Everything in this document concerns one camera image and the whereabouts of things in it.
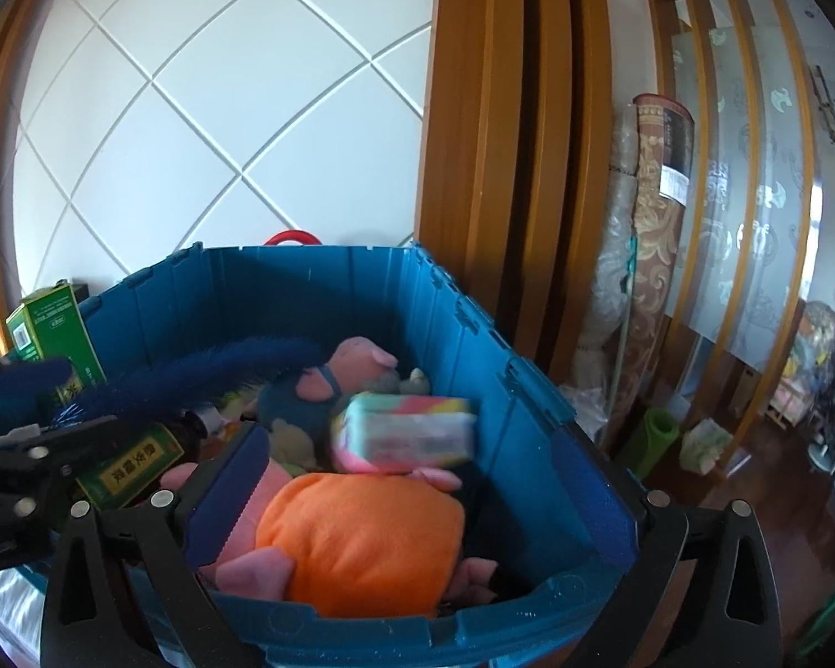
white wall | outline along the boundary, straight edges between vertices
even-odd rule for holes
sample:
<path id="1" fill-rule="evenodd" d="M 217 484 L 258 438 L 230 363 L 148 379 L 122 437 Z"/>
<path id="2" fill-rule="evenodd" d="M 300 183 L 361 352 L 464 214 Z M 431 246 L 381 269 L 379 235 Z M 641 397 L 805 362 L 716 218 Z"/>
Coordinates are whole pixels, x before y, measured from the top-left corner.
<path id="1" fill-rule="evenodd" d="M 607 0 L 612 36 L 612 99 L 616 104 L 655 92 L 652 19 L 646 0 Z"/>
<path id="2" fill-rule="evenodd" d="M 51 0 L 0 189 L 15 298 L 196 240 L 406 240 L 432 3 Z"/>

blue plastic crate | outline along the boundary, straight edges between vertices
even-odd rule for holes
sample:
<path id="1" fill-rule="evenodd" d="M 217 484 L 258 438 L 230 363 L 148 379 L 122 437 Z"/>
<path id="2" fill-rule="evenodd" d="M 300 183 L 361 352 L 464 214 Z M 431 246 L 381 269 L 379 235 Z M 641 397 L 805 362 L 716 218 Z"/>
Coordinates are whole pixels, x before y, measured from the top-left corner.
<path id="1" fill-rule="evenodd" d="M 425 370 L 434 394 L 480 405 L 477 458 L 461 474 L 465 554 L 499 560 L 537 589 L 434 621 L 325 620 L 214 593 L 272 665 L 521 665 L 583 634 L 637 557 L 637 526 L 579 444 L 572 407 L 420 247 L 196 244 L 81 312 L 109 379 L 252 335 L 306 336 L 328 353 L 367 336 L 403 374 Z M 145 573 L 132 581 L 158 638 L 174 644 Z"/>

red handle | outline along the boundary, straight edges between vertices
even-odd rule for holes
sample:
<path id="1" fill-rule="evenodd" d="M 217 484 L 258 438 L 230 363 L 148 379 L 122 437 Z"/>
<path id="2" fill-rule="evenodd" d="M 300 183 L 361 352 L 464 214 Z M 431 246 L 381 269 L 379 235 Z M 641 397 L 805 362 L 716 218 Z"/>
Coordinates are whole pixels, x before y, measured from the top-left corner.
<path id="1" fill-rule="evenodd" d="M 303 245 L 321 245 L 321 241 L 312 233 L 307 232 L 306 230 L 283 230 L 281 233 L 276 233 L 275 236 L 270 238 L 266 243 L 263 245 L 278 245 L 282 244 L 285 241 L 296 241 L 298 244 Z"/>

green yoga mat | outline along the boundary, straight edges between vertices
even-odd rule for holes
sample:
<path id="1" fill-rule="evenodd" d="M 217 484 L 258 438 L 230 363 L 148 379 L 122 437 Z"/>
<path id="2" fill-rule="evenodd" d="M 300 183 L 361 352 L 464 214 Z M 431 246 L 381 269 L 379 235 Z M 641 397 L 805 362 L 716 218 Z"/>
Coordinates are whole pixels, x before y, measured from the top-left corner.
<path id="1" fill-rule="evenodd" d="M 646 410 L 634 434 L 616 456 L 615 463 L 628 468 L 643 481 L 679 433 L 677 419 L 666 410 L 652 407 Z"/>

stuffed animal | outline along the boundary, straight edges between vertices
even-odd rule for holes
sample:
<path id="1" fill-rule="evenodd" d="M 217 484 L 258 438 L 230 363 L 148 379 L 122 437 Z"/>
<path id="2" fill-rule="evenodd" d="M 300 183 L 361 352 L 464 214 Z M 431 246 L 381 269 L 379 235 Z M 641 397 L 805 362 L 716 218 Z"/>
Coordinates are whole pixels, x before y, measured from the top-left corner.
<path id="1" fill-rule="evenodd" d="M 257 398 L 257 414 L 263 426 L 275 419 L 303 429 L 320 443 L 330 429 L 331 412 L 344 394 L 363 391 L 363 384 L 380 379 L 396 381 L 398 360 L 370 339 L 354 336 L 334 351 L 327 364 L 269 382 Z"/>
<path id="2" fill-rule="evenodd" d="M 370 379 L 360 385 L 359 392 L 374 392 L 375 394 L 409 394 L 410 396 L 427 396 L 430 394 L 430 381 L 426 374 L 419 369 L 411 370 L 408 379 L 399 379 L 396 372 L 386 373 L 377 379 Z"/>
<path id="3" fill-rule="evenodd" d="M 178 489 L 193 470 L 177 466 L 161 484 Z M 460 559 L 464 508 L 449 494 L 459 487 L 438 469 L 291 479 L 270 460 L 220 557 L 201 572 L 223 592 L 308 603 L 323 617 L 485 605 L 498 596 L 498 564 Z"/>
<path id="4" fill-rule="evenodd" d="M 288 424 L 284 419 L 275 419 L 269 430 L 272 432 L 272 459 L 281 462 L 291 474 L 297 473 L 296 477 L 318 470 L 315 447 L 301 428 Z"/>

